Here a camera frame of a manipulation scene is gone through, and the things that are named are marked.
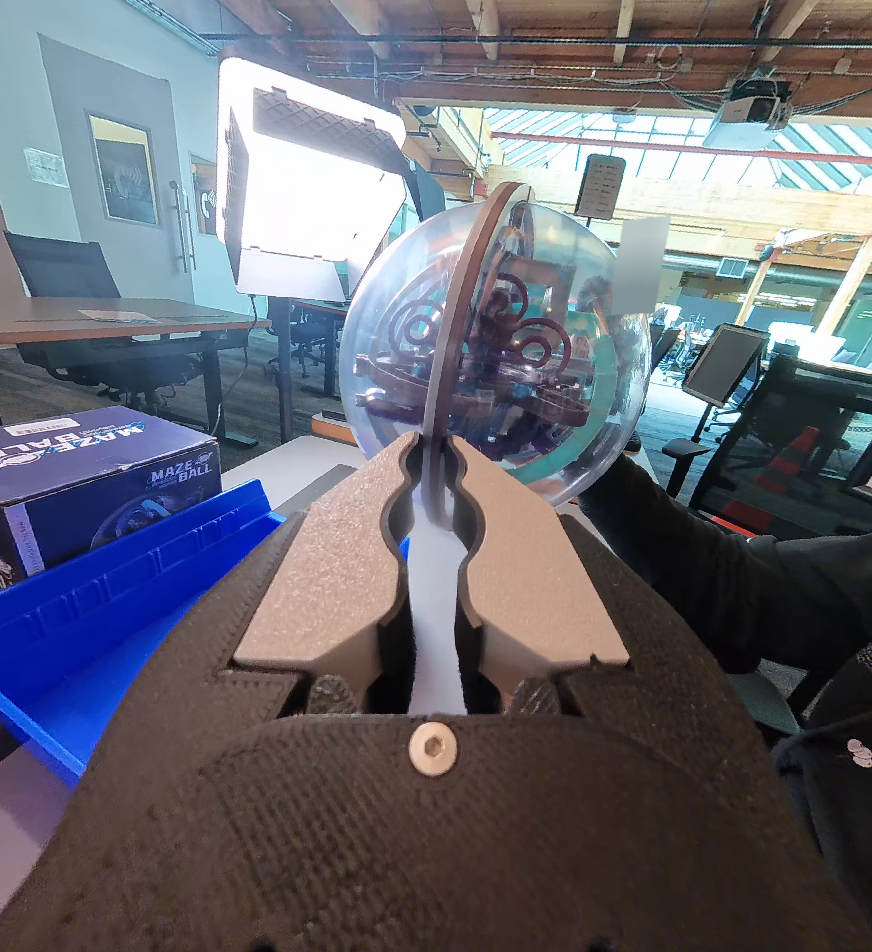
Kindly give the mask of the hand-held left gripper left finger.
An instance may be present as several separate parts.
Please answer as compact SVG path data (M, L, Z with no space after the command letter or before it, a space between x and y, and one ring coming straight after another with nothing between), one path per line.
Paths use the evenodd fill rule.
M418 433L308 508L232 660L342 679L366 708L406 708L416 644L401 546L414 523Z

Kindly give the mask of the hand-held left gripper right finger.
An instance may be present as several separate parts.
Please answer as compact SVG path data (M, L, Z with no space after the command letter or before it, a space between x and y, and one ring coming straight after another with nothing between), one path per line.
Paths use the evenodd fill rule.
M468 708L499 708L526 679L629 652L557 512L458 437L449 439L458 572L455 647Z

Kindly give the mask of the clear maze ball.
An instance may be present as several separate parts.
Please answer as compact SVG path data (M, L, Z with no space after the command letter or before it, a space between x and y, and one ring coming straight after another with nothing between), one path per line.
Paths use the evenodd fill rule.
M644 406L646 315L612 313L615 264L524 183L391 242L358 284L338 352L364 457L432 422L550 506L574 501Z

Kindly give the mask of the person's right forearm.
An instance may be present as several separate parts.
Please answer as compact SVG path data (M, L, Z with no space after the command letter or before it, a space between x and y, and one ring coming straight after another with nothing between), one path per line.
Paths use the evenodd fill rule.
M726 671L768 660L835 673L872 645L872 532L793 541L730 534L624 456L580 506Z

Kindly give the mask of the blue plastic bin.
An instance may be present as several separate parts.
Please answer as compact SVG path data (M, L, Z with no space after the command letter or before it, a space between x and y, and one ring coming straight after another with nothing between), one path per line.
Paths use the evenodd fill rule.
M150 802L227 752L284 741L293 716L362 716L335 676L232 660L307 512L274 516L259 481L0 591L0 713L80 797ZM376 708L404 716L406 708Z

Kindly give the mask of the orange traffic cone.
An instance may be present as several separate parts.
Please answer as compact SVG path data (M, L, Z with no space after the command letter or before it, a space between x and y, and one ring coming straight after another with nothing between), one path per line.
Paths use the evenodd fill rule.
M747 533L781 535L799 526L804 504L794 498L803 465L811 457L820 431L807 425L787 445L764 461L746 460L725 469L725 499L718 518Z

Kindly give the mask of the dark blue cardboard box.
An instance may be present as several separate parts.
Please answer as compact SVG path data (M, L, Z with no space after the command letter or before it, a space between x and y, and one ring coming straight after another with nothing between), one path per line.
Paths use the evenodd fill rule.
M0 426L0 589L221 491L217 440L141 411Z

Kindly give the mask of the grey screen on stand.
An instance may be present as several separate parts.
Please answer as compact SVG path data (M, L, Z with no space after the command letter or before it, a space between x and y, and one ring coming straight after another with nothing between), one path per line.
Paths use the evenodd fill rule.
M700 443L712 409L738 411L760 375L769 335L758 329L722 324L692 363L681 384L684 393L706 404L691 436Z

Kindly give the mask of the black mesh office chair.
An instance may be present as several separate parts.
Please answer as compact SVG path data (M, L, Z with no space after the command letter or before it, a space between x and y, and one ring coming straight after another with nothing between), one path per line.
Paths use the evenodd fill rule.
M846 482L872 440L872 375L789 357L776 358L752 391L701 472L688 509L722 528L744 531L718 518L725 469L764 461L807 425L820 434L794 489L804 515L799 526L765 535L790 541L871 532L872 502L848 494Z

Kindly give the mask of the grey desk with orange edge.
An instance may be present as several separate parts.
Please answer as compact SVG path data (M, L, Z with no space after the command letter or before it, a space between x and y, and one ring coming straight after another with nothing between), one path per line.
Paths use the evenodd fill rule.
M206 431L232 446L254 438L227 431L219 351L244 349L257 326L251 316L162 299L26 296L0 303L0 346L53 351L56 370L136 356L196 355L204 381Z

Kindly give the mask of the bright studio light panel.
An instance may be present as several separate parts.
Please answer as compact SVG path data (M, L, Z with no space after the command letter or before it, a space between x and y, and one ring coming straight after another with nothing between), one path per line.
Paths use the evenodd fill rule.
M236 290L343 302L414 190L400 113L227 55L217 118L216 231Z

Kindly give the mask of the white ceiling box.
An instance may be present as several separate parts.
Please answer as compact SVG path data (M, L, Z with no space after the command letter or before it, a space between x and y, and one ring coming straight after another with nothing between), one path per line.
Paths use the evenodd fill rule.
M791 84L785 79L736 80L704 137L706 149L763 150L787 127Z

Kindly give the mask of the framed wall picture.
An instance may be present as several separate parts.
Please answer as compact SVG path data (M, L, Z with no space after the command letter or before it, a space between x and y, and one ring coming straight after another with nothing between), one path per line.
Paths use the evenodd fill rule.
M189 154L197 230L201 234L217 234L217 166L195 153Z
M96 113L88 113L87 120L106 217L157 227L160 213L149 131Z

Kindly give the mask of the small white wall notice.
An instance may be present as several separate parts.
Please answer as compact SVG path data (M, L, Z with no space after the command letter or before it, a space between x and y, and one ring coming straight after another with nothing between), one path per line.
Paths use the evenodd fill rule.
M61 155L41 149L25 148L24 156L29 178L37 184L69 189L67 170Z

